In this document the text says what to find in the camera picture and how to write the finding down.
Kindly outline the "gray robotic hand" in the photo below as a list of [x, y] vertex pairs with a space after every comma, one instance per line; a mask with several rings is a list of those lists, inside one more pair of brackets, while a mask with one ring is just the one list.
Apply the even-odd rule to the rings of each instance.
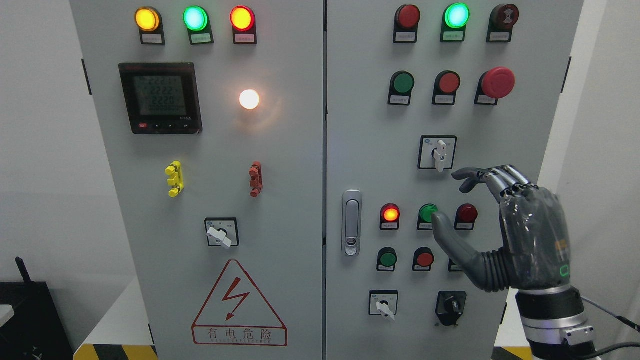
[[484, 183], [499, 205], [503, 246], [480, 252], [454, 230], [443, 212], [432, 215], [434, 239], [480, 290], [535, 291], [570, 282], [570, 239], [558, 197], [505, 164], [487, 169], [465, 167], [452, 173], [467, 194]]

